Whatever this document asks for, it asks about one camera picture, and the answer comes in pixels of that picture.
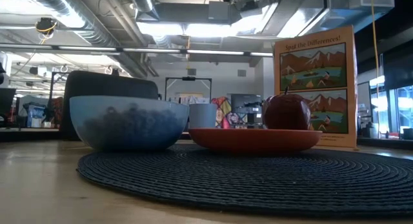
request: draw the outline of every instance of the bowl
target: bowl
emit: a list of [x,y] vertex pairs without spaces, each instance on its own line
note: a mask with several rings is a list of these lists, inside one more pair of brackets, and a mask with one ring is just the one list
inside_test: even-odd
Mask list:
[[96,150],[163,150],[188,121],[189,107],[136,97],[70,98],[70,116],[80,139]]

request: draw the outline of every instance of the apple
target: apple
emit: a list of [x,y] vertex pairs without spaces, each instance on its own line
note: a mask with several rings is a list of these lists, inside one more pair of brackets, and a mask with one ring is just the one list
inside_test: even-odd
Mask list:
[[264,124],[269,129],[308,130],[310,108],[300,95],[287,92],[267,99],[263,105]]

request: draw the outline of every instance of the table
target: table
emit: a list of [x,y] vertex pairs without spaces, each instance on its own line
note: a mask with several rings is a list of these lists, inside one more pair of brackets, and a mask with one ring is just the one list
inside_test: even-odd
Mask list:
[[[92,185],[76,172],[92,151],[82,142],[0,143],[1,223],[412,223],[279,218],[189,209]],[[360,152],[413,160],[413,152],[360,147]]]

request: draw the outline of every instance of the mountain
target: mountain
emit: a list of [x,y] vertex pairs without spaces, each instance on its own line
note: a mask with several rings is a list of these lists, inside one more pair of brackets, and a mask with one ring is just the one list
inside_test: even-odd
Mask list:
[[317,51],[312,57],[297,57],[294,54],[286,54],[281,57],[282,76],[291,74],[292,70],[302,72],[315,68],[346,65],[346,55],[342,52],[336,52],[334,54],[328,52],[324,54],[321,51]]
[[308,107],[312,112],[315,111],[331,111],[344,112],[347,109],[347,102],[345,99],[339,97],[334,99],[332,97],[325,98],[323,95],[318,95],[313,100],[305,99]]

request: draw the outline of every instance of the poster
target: poster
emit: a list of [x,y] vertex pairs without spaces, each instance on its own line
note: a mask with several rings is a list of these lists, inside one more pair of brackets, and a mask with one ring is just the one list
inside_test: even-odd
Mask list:
[[356,58],[352,26],[276,42],[275,94],[299,94],[311,111],[317,145],[356,147]]

